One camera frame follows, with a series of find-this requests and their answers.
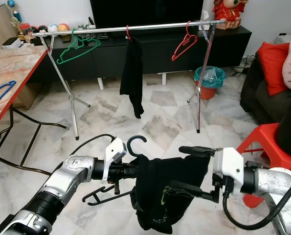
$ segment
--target black tv cabinet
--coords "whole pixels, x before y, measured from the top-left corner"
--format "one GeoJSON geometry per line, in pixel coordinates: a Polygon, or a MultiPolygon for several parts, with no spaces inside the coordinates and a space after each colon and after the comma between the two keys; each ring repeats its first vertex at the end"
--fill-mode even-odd
{"type": "MultiPolygon", "coordinates": [[[[217,29],[207,64],[217,67],[238,66],[251,34],[242,26],[231,30],[217,29]]],[[[198,32],[198,42],[176,61],[171,61],[171,57],[184,35],[185,30],[136,36],[142,44],[144,74],[195,70],[202,66],[207,43],[201,31],[198,32]]],[[[49,44],[50,37],[45,38],[45,41],[49,44]]],[[[121,76],[125,63],[127,39],[110,37],[101,42],[101,46],[90,53],[58,65],[65,80],[121,76]]],[[[60,37],[55,38],[52,52],[55,61],[71,43],[63,43],[60,37]]],[[[83,53],[93,46],[94,43],[81,49],[71,49],[66,55],[66,59],[83,53]]],[[[59,77],[49,57],[46,56],[29,82],[49,82],[56,79],[59,77]]]]}

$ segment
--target red figurine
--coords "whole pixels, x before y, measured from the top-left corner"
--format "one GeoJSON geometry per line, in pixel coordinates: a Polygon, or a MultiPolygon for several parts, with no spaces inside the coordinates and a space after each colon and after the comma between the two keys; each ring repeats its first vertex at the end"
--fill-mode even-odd
{"type": "Polygon", "coordinates": [[[216,28],[237,28],[241,24],[240,12],[248,0],[214,0],[213,12],[215,20],[226,20],[225,24],[217,24],[216,28]]]}

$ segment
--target white wall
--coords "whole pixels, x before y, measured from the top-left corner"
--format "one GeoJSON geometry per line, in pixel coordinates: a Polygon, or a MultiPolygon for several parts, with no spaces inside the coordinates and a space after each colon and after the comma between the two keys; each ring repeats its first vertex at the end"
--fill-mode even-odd
{"type": "MultiPolygon", "coordinates": [[[[30,25],[66,23],[72,28],[87,24],[88,16],[92,17],[90,0],[15,1],[22,20],[30,25]]],[[[204,0],[203,3],[211,17],[213,2],[204,0]]],[[[279,33],[291,34],[291,0],[249,0],[241,17],[241,25],[252,32],[245,56],[254,54],[263,42],[271,42],[279,33]]]]}
{"type": "MultiPolygon", "coordinates": [[[[210,12],[213,0],[204,0],[203,5],[210,12]]],[[[241,25],[252,32],[244,56],[253,55],[279,33],[291,34],[291,0],[249,0],[241,18],[241,25]]]]}

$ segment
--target black garment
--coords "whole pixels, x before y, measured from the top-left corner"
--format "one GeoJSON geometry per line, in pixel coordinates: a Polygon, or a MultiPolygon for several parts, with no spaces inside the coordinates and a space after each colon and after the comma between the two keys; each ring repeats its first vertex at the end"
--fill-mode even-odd
{"type": "Polygon", "coordinates": [[[142,156],[131,162],[138,164],[131,203],[144,230],[152,228],[161,233],[172,233],[171,225],[183,217],[193,197],[169,188],[169,182],[175,180],[200,187],[209,159],[190,155],[185,159],[149,160],[142,156]]]}
{"type": "Polygon", "coordinates": [[[128,94],[134,107],[134,115],[141,118],[142,108],[143,63],[141,43],[134,37],[127,40],[126,63],[122,72],[120,94],[128,94]]]}

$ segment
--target marble tabletop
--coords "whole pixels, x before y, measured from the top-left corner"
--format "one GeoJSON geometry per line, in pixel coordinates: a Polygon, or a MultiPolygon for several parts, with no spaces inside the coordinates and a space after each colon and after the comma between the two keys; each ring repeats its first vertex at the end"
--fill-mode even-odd
{"type": "MultiPolygon", "coordinates": [[[[45,55],[43,46],[0,50],[0,86],[11,80],[16,81],[16,84],[0,100],[0,119],[45,55]]],[[[0,95],[7,88],[8,86],[0,89],[0,95]]]]}

